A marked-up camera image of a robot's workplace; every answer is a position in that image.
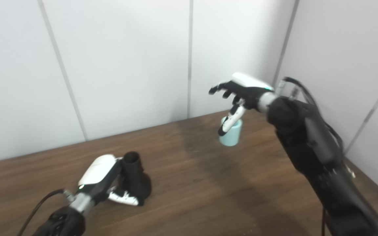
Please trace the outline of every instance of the black cable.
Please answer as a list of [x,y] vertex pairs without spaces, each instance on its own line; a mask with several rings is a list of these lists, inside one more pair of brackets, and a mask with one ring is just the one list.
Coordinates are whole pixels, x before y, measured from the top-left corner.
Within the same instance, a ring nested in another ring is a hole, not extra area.
[[[293,79],[291,77],[285,77],[284,80],[286,82],[292,83],[292,84],[297,85],[298,87],[300,87],[301,90],[303,91],[303,94],[305,95],[304,98],[307,100],[307,102],[310,103],[311,105],[316,106],[317,111],[320,113],[319,106],[317,106],[316,100],[313,98],[313,96],[311,95],[311,93],[309,92],[309,90],[306,88],[306,86],[304,86],[297,79]],[[330,131],[330,133],[335,137],[336,142],[338,143],[339,149],[343,153],[344,152],[344,142],[342,141],[342,138],[339,136],[338,133],[336,133],[335,129],[333,129],[332,126],[330,126],[326,121],[324,121],[324,123],[325,123],[327,129]]]
[[48,195],[46,195],[37,205],[36,207],[33,209],[33,211],[30,213],[29,217],[27,218],[27,220],[24,222],[23,226],[21,227],[20,229],[20,232],[18,232],[17,236],[21,236],[24,232],[24,230],[26,229],[27,225],[29,224],[30,220],[33,218],[34,214],[36,214],[37,210],[39,209],[39,207],[50,197],[54,196],[54,195],[57,195],[57,194],[62,194],[65,190],[62,188],[62,189],[58,189],[58,190],[55,190],[55,191],[52,191],[50,193],[48,193]]

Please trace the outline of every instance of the robot finger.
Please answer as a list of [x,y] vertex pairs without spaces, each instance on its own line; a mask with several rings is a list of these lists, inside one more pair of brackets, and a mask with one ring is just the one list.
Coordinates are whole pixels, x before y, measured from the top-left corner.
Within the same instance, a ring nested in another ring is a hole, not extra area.
[[239,101],[240,101],[240,97],[235,96],[234,99],[233,99],[233,105],[236,105]]
[[218,84],[217,86],[214,86],[210,89],[209,91],[209,94],[214,94],[216,93],[217,91],[220,91],[221,89],[225,88],[225,86],[227,85],[227,82],[225,83],[220,83]]
[[225,93],[222,95],[222,98],[227,99],[231,94],[232,94],[232,91],[231,91],[231,90],[227,90],[227,91],[225,91]]

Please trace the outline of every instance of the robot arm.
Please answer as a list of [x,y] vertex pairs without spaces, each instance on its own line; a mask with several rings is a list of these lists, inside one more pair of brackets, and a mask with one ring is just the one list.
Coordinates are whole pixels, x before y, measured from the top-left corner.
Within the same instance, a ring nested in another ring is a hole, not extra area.
[[[378,236],[378,214],[359,193],[344,163],[342,149],[335,142],[316,104],[278,96],[264,82],[235,73],[233,80],[213,87],[210,94],[225,89],[244,109],[256,109],[267,116],[293,166],[309,181],[325,209],[325,221],[334,236]],[[230,111],[228,125],[241,115]],[[219,135],[228,131],[223,126]]]
[[127,205],[142,206],[151,193],[151,182],[143,173],[136,152],[116,158],[102,155],[90,165],[78,182],[78,190],[69,196],[70,203],[48,218],[33,236],[80,236],[90,210],[107,199]]

